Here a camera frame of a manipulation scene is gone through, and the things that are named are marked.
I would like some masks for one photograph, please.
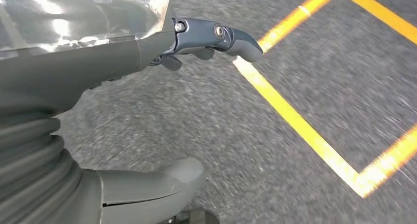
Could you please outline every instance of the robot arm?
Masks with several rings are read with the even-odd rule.
[[[60,114],[101,82],[179,69],[176,54],[262,56],[244,32],[175,18],[169,0],[0,0],[0,18],[0,117]]]
[[[248,34],[177,18],[169,0],[0,0],[0,224],[155,224],[179,213],[204,185],[201,163],[81,169],[51,117],[101,82],[214,51],[262,57]]]

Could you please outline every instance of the gray plastic casing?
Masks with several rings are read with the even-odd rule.
[[[80,11],[72,8],[68,11]],[[75,19],[78,26],[94,27],[100,16],[82,11],[84,18]],[[102,17],[121,18],[111,15],[103,12]],[[154,21],[140,8],[135,15],[143,28]],[[64,12],[61,18],[68,16]],[[30,27],[31,16],[19,12],[1,23],[19,33],[13,18]],[[0,224],[155,224],[176,215],[204,185],[204,168],[194,159],[155,173],[81,169],[64,140],[51,135],[60,128],[52,117],[71,109],[85,90],[141,71],[169,49],[175,42],[172,18],[168,7],[162,31],[143,39],[118,36],[107,44],[44,54],[15,48],[18,56],[0,60]]]

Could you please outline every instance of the asphalt road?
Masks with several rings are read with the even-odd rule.
[[[305,0],[172,0],[177,14],[260,38]],[[417,26],[417,0],[377,0]],[[255,67],[360,171],[417,122],[417,46],[333,0]],[[183,156],[209,170],[195,200],[234,223],[415,223],[417,159],[369,198],[349,188],[217,54],[181,57],[93,91],[60,116],[80,165],[151,171]]]

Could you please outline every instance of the robotic hand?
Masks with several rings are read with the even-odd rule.
[[[173,18],[173,22],[176,42],[152,65],[162,64],[170,70],[178,70],[182,63],[174,55],[192,53],[201,60],[208,60],[215,50],[231,56],[239,55],[248,62],[257,62],[263,55],[258,43],[243,31],[193,18]]]

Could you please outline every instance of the transparent plastic sheet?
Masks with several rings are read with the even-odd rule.
[[[146,38],[169,0],[0,0],[0,60]]]

